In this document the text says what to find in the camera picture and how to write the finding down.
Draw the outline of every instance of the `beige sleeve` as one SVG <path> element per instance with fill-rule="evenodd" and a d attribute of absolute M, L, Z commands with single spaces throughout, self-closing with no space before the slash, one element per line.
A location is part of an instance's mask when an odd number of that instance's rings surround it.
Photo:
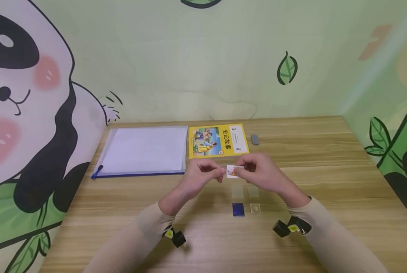
<path fill-rule="evenodd" d="M 158 203 L 147 207 L 94 254 L 84 272 L 132 272 L 155 248 L 164 229 L 174 220 L 174 216 L 161 212 Z"/>
<path fill-rule="evenodd" d="M 384 265 L 315 198 L 305 207 L 288 208 L 292 216 L 312 226 L 305 235 L 323 266 L 330 273 L 386 273 Z"/>

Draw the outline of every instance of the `hand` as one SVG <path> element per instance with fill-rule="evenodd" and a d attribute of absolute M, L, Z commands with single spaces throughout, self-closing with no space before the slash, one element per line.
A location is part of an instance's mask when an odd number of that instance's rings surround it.
<path fill-rule="evenodd" d="M 214 161 L 207 158 L 194 158 L 185 171 L 177 188 L 183 192 L 188 199 L 195 198 L 204 186 L 212 179 L 222 183 L 226 170 L 218 166 Z"/>
<path fill-rule="evenodd" d="M 310 203 L 311 199 L 293 181 L 291 181 L 276 166 L 273 160 L 266 154 L 242 155 L 235 173 L 249 183 L 262 190 L 277 193 L 288 207 L 303 207 Z"/>
<path fill-rule="evenodd" d="M 210 159 L 190 160 L 178 186 L 158 202 L 160 210 L 166 215 L 176 215 L 185 203 L 195 198 L 211 179 L 217 179 L 222 183 L 224 173 L 225 169 Z"/>
<path fill-rule="evenodd" d="M 235 173 L 262 190 L 279 193 L 286 184 L 292 183 L 273 160 L 263 153 L 242 155 L 237 165 L 244 166 L 244 169 L 236 168 Z"/>

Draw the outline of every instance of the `yellow book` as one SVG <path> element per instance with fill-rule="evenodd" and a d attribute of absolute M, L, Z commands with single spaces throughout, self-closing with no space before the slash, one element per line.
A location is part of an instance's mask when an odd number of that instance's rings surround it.
<path fill-rule="evenodd" d="M 189 127 L 189 157 L 238 156 L 249 153 L 243 124 Z"/>

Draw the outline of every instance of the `panda mouth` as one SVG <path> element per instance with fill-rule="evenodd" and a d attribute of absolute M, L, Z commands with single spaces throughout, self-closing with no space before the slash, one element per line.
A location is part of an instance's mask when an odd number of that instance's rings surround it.
<path fill-rule="evenodd" d="M 8 100 L 12 101 L 15 104 L 15 106 L 17 106 L 17 110 L 19 110 L 19 112 L 17 114 L 14 114 L 15 116 L 20 116 L 22 114 L 19 104 L 24 103 L 28 99 L 30 94 L 31 94 L 31 89 L 28 90 L 28 94 L 26 94 L 26 97 L 22 101 L 19 101 L 19 102 L 14 101 L 12 98 L 8 98 Z"/>

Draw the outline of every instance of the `panda nose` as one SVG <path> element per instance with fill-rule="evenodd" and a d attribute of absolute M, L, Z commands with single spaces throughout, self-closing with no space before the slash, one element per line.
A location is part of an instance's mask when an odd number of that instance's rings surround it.
<path fill-rule="evenodd" d="M 11 89 L 6 86 L 0 87 L 0 101 L 6 101 L 11 96 Z"/>

